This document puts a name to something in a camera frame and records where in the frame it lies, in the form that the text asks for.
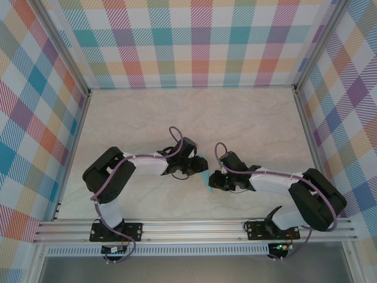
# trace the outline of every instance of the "black mounting bracket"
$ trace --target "black mounting bracket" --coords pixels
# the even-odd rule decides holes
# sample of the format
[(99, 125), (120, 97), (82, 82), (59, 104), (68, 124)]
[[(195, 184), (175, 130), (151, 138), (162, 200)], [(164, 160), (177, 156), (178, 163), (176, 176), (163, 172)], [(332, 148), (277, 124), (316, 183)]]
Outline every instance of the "black mounting bracket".
[[(135, 240), (135, 242), (141, 241), (141, 236), (143, 234), (143, 224), (142, 223), (125, 223), (121, 222), (114, 230), (121, 232), (127, 236), (130, 236)], [(109, 229), (107, 229), (102, 222), (93, 223), (89, 241), (90, 242), (128, 242), (128, 240), (123, 239), (122, 236), (119, 236)]]
[(266, 229), (265, 221), (248, 221), (244, 225), (247, 232), (247, 239), (255, 240), (298, 240), (300, 232), (298, 227), (292, 227), (288, 230), (279, 230), (275, 236), (272, 236)]

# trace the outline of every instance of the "plaid wall panel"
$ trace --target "plaid wall panel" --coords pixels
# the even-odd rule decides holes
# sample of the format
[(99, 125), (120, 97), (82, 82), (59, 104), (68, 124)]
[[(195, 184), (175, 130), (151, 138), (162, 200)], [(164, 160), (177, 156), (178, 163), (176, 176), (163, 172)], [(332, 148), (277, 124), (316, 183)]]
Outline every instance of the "plaid wall panel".
[(300, 65), (299, 70), (298, 70), (298, 72), (295, 76), (295, 79), (293, 80), (293, 84), (297, 84), (297, 82), (298, 82), (298, 80), (299, 80), (299, 78), (302, 74), (302, 71), (306, 66), (308, 59), (310, 58), (310, 56), (312, 56), (314, 48), (316, 47), (318, 40), (321, 38), (323, 31), (325, 30), (326, 25), (328, 24), (328, 22), (331, 18), (331, 15), (334, 11), (334, 8), (335, 8), (337, 2), (338, 2), (338, 0), (332, 0), (331, 1), (331, 4), (329, 5), (328, 10), (325, 13), (325, 16), (323, 17), (322, 21), (320, 22), (320, 25), (319, 25), (319, 27), (316, 31), (316, 34), (313, 37), (312, 42), (310, 43), (309, 48), (307, 49), (307, 51), (305, 53), (304, 59), (301, 62), (301, 65)]
[(377, 282), (377, 1), (354, 0), (303, 88), (327, 176)]
[(330, 1), (44, 3), (89, 85), (117, 88), (291, 85)]
[(0, 282), (53, 209), (84, 96), (27, 0), (0, 0)]

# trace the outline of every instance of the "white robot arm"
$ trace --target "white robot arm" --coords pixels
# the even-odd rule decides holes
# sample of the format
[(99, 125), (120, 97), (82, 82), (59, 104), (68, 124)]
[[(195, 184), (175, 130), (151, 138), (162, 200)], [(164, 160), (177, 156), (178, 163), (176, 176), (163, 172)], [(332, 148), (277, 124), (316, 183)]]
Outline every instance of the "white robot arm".
[(82, 178), (94, 194), (91, 200), (95, 201), (98, 214), (109, 227), (115, 228), (123, 221), (117, 197), (131, 176), (167, 175), (177, 170), (190, 176), (207, 170), (207, 161), (196, 153), (197, 145), (187, 137), (183, 137), (182, 143), (178, 141), (175, 147), (139, 157), (110, 147)]
[(271, 236), (303, 225), (327, 231), (347, 204), (338, 190), (316, 169), (303, 173), (280, 173), (256, 165), (248, 168), (234, 152), (226, 152), (217, 159), (222, 169), (210, 176), (209, 186), (225, 191), (234, 191), (238, 186), (254, 192), (278, 193), (294, 200), (294, 205), (279, 206), (266, 217), (266, 230)]

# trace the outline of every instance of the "aluminum rail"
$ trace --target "aluminum rail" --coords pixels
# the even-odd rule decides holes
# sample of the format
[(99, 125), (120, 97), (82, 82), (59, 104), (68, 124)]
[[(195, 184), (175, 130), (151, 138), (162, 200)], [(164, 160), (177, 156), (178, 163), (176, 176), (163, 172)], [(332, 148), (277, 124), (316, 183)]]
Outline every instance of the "aluminum rail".
[(49, 39), (54, 44), (60, 57), (63, 59), (65, 65), (71, 72), (73, 78), (75, 79), (75, 82), (77, 83), (77, 86), (79, 86), (82, 93), (84, 93), (86, 96), (89, 96), (90, 87), (85, 82), (81, 71), (77, 67), (75, 60), (73, 59), (68, 47), (65, 45), (64, 40), (60, 36), (59, 31), (56, 29), (55, 24), (49, 17), (48, 12), (42, 4), (41, 0), (28, 0), (28, 3), (30, 4), (30, 7), (33, 9), (42, 26), (46, 30)]
[[(248, 219), (197, 219), (197, 220), (144, 220), (126, 219), (126, 222), (143, 223), (143, 244), (187, 243), (274, 243), (281, 240), (248, 241), (243, 224)], [(34, 243), (37, 245), (89, 244), (93, 220), (66, 219), (41, 222)], [(303, 242), (308, 230), (300, 228)], [(339, 218), (338, 227), (331, 233), (313, 231), (311, 242), (344, 242), (357, 240), (356, 232), (348, 218)]]
[(300, 93), (301, 89), (312, 74), (320, 56), (328, 46), (328, 43), (330, 42), (336, 28), (338, 27), (351, 3), (352, 0), (338, 0), (338, 2), (336, 3), (334, 11), (330, 16), (330, 20), (327, 23), (325, 30), (322, 32), (322, 35), (320, 36), (320, 39), (317, 42), (312, 55), (308, 59), (306, 65), (304, 66), (304, 69), (302, 70), (301, 76), (297, 81), (296, 87), (298, 93)]

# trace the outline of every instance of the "purple cable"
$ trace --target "purple cable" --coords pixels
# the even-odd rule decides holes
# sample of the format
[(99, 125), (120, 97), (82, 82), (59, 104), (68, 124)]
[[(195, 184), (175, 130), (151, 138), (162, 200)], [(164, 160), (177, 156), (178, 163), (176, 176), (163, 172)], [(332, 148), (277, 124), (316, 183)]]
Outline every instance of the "purple cable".
[[(326, 205), (328, 206), (330, 212), (331, 212), (331, 215), (334, 219), (334, 225), (330, 228), (330, 229), (327, 229), (326, 232), (331, 232), (331, 231), (334, 231), (338, 225), (338, 217), (336, 216), (336, 212), (334, 210), (334, 208), (332, 207), (331, 203), (326, 199), (326, 196), (315, 186), (312, 184), (312, 182), (300, 177), (300, 176), (296, 176), (296, 175), (290, 175), (290, 174), (287, 174), (287, 173), (280, 173), (280, 172), (273, 172), (273, 171), (263, 171), (263, 172), (255, 172), (255, 171), (234, 171), (234, 170), (231, 170), (229, 169), (228, 167), (226, 167), (220, 160), (219, 158), (219, 155), (217, 154), (217, 147), (219, 145), (222, 145), (225, 149), (225, 153), (228, 152), (228, 149), (226, 147), (226, 145), (222, 142), (218, 142), (215, 147), (214, 147), (214, 155), (216, 157), (216, 160), (217, 162), (219, 163), (220, 167), (224, 168), (225, 170), (227, 170), (228, 172), (230, 173), (234, 173), (234, 174), (241, 174), (241, 175), (273, 175), (273, 176), (281, 176), (281, 177), (288, 177), (288, 178), (293, 178), (293, 179), (297, 179), (299, 181), (302, 181), (304, 183), (306, 183), (308, 186), (310, 186), (313, 190), (315, 190), (317, 192), (317, 194), (323, 199), (323, 201), (326, 203)], [(286, 257), (286, 259), (288, 258), (292, 258), (293, 256), (295, 256), (296, 254), (298, 254), (301, 250), (303, 250), (303, 248), (305, 247), (306, 243), (308, 242), (310, 236), (312, 235), (312, 232), (313, 232), (313, 228), (309, 228), (309, 234), (307, 235), (307, 238), (305, 239), (303, 245), (300, 247), (299, 250), (297, 250), (295, 253), (293, 254), (290, 254), (289, 256)]]
[(130, 237), (130, 236), (127, 236), (126, 234), (123, 234), (123, 233), (121, 233), (121, 232), (118, 232), (118, 231), (116, 231), (115, 229), (113, 229), (112, 227), (110, 227), (107, 223), (106, 223), (106, 221), (102, 218), (102, 214), (101, 214), (101, 212), (100, 212), (100, 209), (98, 208), (98, 202), (95, 202), (95, 211), (97, 211), (97, 213), (98, 213), (98, 217), (99, 217), (99, 220), (102, 222), (102, 224), (107, 228), (107, 229), (109, 229), (112, 233), (115, 233), (115, 234), (117, 234), (117, 235), (119, 235), (119, 236), (121, 236), (121, 237), (123, 237), (123, 238), (125, 238), (125, 239), (127, 239), (127, 240), (130, 240), (131, 242), (132, 242), (132, 244), (133, 244), (133, 248), (132, 248), (132, 250), (131, 250), (131, 252), (129, 252), (127, 255), (125, 255), (125, 256), (123, 256), (121, 259), (119, 259), (119, 260), (117, 260), (117, 261), (110, 261), (108, 258), (107, 258), (107, 254), (105, 254), (105, 259), (106, 259), (106, 261), (108, 262), (108, 263), (112, 263), (112, 264), (118, 264), (119, 262), (122, 262), (122, 261), (125, 261), (127, 258), (129, 258), (133, 253), (134, 253), (134, 251), (136, 250), (136, 242), (135, 242), (135, 240), (132, 238), (132, 237)]
[(180, 144), (179, 144), (179, 147), (178, 149), (173, 152), (172, 154), (168, 154), (168, 155), (165, 155), (165, 156), (155, 156), (153, 154), (137, 154), (137, 155), (134, 155), (134, 156), (128, 156), (124, 159), (122, 159), (117, 165), (116, 167), (113, 169), (113, 171), (110, 173), (109, 177), (107, 177), (105, 183), (102, 185), (102, 187), (98, 190), (97, 193), (95, 193), (91, 198), (90, 200), (93, 200), (94, 201), (94, 206), (95, 206), (95, 210), (97, 211), (97, 214), (98, 214), (98, 217), (99, 217), (99, 220), (102, 222), (102, 224), (107, 228), (109, 229), (112, 233), (115, 233), (125, 239), (128, 239), (130, 240), (132, 243), (133, 243), (133, 248), (131, 250), (131, 252), (129, 252), (127, 255), (123, 256), (121, 259), (117, 260), (117, 261), (110, 261), (108, 258), (107, 258), (107, 254), (105, 255), (105, 259), (108, 263), (112, 263), (112, 264), (117, 264), (119, 262), (122, 262), (122, 261), (125, 261), (127, 258), (129, 258), (131, 256), (131, 254), (134, 253), (134, 251), (136, 250), (136, 242), (135, 240), (130, 237), (130, 236), (127, 236), (121, 232), (118, 232), (116, 230), (114, 230), (112, 227), (110, 227), (106, 221), (102, 218), (102, 214), (100, 212), (100, 209), (98, 208), (98, 200), (97, 200), (97, 197), (104, 191), (104, 189), (107, 187), (107, 185), (109, 184), (109, 182), (111, 181), (111, 179), (113, 178), (113, 176), (115, 175), (116, 171), (119, 169), (119, 167), (124, 163), (126, 162), (127, 160), (129, 159), (133, 159), (133, 158), (139, 158), (139, 157), (152, 157), (152, 158), (156, 158), (156, 159), (166, 159), (166, 158), (170, 158), (174, 155), (176, 155), (181, 149), (182, 149), (182, 146), (183, 146), (183, 135), (182, 135), (182, 132), (177, 128), (177, 127), (174, 127), (174, 126), (171, 126), (169, 127), (169, 132), (171, 134), (171, 136), (173, 137), (173, 139), (178, 142), (177, 138), (174, 136), (173, 132), (171, 131), (171, 129), (175, 129), (179, 136), (180, 136)]
[(166, 159), (166, 158), (169, 158), (169, 157), (172, 157), (174, 155), (176, 155), (181, 149), (182, 149), (182, 145), (183, 145), (183, 136), (182, 136), (182, 133), (181, 131), (177, 128), (177, 127), (174, 127), (174, 126), (171, 126), (169, 127), (169, 132), (171, 134), (171, 136), (173, 137), (173, 139), (178, 142), (178, 140), (176, 139), (176, 137), (173, 135), (173, 133), (171, 132), (171, 129), (175, 129), (180, 138), (181, 138), (181, 142), (179, 144), (179, 147), (178, 149), (176, 150), (176, 152), (173, 152), (172, 154), (169, 154), (169, 155), (165, 155), (165, 156), (154, 156), (152, 154), (137, 154), (137, 155), (134, 155), (134, 156), (128, 156), (128, 157), (125, 157), (123, 158), (117, 165), (116, 167), (114, 168), (114, 170), (110, 173), (109, 177), (106, 179), (105, 183), (102, 185), (102, 187), (98, 190), (97, 193), (95, 193), (91, 198), (90, 200), (94, 200), (96, 199), (103, 191), (104, 189), (107, 187), (107, 185), (109, 184), (109, 182), (111, 181), (111, 179), (113, 178), (113, 176), (115, 175), (116, 171), (118, 170), (118, 168), (126, 161), (130, 160), (130, 159), (133, 159), (133, 158), (139, 158), (139, 157), (152, 157), (152, 158), (156, 158), (156, 159)]

